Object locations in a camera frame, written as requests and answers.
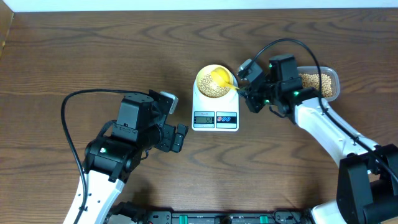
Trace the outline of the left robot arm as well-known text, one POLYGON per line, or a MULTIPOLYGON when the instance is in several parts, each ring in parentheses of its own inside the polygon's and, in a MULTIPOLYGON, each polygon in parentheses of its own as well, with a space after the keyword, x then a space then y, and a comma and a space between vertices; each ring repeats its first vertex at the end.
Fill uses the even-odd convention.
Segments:
POLYGON ((78 157, 70 133, 63 127, 78 166, 80 180, 65 223, 150 223, 146 211, 114 202, 131 172, 147 159, 149 150, 179 153, 188 126, 166 124, 178 98, 167 92, 123 90, 117 119, 108 121, 78 157))

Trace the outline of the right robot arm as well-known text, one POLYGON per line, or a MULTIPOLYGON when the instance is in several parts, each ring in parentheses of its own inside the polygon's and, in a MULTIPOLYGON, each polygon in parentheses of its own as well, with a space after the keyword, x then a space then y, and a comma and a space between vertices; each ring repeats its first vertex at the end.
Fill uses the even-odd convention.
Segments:
POLYGON ((270 60, 265 74, 246 60, 238 77, 249 83, 238 93, 253 113, 277 107, 311 134, 339 168, 334 201, 311 208, 313 223, 381 223, 397 217, 397 146, 381 146, 366 138, 330 108, 314 88, 304 88, 293 55, 270 60))

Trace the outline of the yellow plastic measuring scoop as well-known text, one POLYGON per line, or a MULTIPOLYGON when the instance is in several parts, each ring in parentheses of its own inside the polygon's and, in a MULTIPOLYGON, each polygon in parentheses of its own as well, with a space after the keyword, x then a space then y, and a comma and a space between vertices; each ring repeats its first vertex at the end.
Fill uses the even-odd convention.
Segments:
POLYGON ((211 72, 213 81, 222 88, 229 88, 231 90, 238 90, 239 88, 233 85, 233 76, 224 68, 218 67, 211 72))

